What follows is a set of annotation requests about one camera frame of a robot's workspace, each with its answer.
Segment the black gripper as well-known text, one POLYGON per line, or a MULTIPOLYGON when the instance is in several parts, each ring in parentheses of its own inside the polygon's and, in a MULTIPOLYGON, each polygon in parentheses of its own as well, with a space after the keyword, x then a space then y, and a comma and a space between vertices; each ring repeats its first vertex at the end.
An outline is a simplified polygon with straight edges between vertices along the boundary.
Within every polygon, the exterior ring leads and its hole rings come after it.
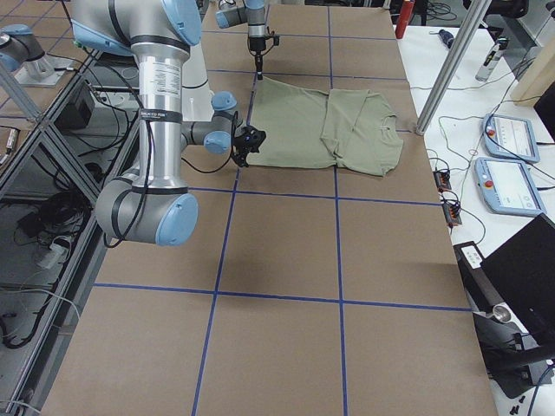
POLYGON ((250 54, 254 57, 257 80, 264 79, 264 55, 280 43, 280 35, 270 29, 250 30, 247 45, 250 54))
POLYGON ((246 125, 239 129, 232 139, 232 159, 238 167, 248 167, 247 157, 250 153, 258 153, 266 139, 266 132, 246 125))

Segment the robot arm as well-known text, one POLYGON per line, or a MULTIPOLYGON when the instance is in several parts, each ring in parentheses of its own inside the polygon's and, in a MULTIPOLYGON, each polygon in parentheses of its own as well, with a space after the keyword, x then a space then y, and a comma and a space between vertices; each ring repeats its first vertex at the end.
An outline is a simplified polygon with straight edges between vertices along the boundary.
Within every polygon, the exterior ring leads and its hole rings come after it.
POLYGON ((138 68, 140 151, 96 201, 104 244, 183 244, 199 204, 181 175, 182 152, 198 145, 245 166, 265 132, 242 121, 231 93, 210 90, 196 2, 78 1, 72 23, 82 46, 131 56, 138 68))
POLYGON ((264 79, 264 57, 280 44, 280 35, 266 25, 263 0, 218 1, 216 23, 220 29, 247 26, 247 48, 255 63, 259 81, 264 79))

